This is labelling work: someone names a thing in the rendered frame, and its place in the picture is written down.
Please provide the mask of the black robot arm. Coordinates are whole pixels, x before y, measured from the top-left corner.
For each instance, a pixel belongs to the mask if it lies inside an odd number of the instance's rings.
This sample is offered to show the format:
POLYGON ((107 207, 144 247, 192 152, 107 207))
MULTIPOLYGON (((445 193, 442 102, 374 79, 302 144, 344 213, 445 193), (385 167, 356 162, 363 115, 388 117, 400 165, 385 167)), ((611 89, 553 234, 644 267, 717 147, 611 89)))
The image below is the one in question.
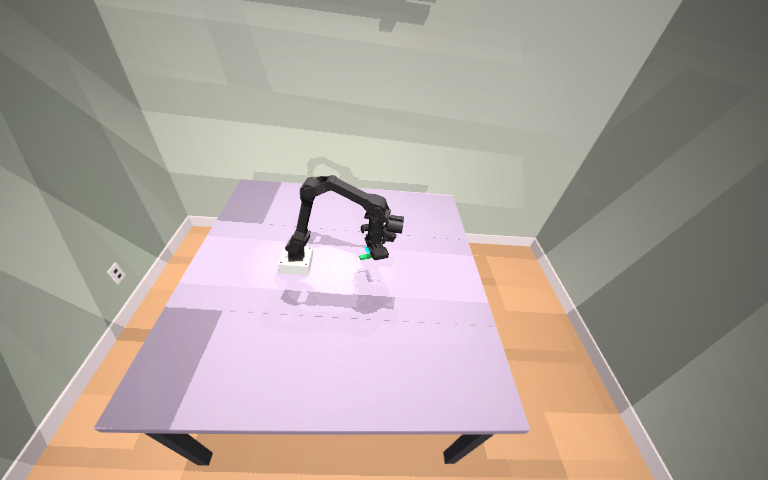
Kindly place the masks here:
POLYGON ((361 205, 366 211, 364 219, 369 219, 369 229, 373 232, 384 230, 382 244, 394 242, 397 237, 396 233, 402 234, 404 216, 390 215, 391 210, 384 197, 366 193, 338 179, 335 175, 308 177, 300 187, 301 207, 296 230, 284 247, 288 252, 288 262, 303 261, 305 257, 304 247, 311 233, 307 227, 313 201, 316 196, 327 191, 334 191, 361 205), (384 223, 386 224, 384 225, 384 223))

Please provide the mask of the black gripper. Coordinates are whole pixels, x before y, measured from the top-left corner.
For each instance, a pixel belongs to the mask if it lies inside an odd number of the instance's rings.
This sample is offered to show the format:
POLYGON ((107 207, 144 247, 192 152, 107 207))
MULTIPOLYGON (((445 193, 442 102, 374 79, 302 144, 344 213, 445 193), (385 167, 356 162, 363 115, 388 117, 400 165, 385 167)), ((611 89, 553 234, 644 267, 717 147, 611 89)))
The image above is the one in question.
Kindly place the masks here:
POLYGON ((364 237, 364 240, 366 242, 366 245, 369 249, 369 252, 373 258, 373 260, 381 260, 386 259, 389 257, 389 252, 386 247, 383 247, 382 245, 382 235, 385 233, 384 230, 380 232, 373 232, 369 229, 369 224, 363 224, 360 228, 362 234, 365 231, 368 231, 368 234, 365 234, 366 237, 364 237))

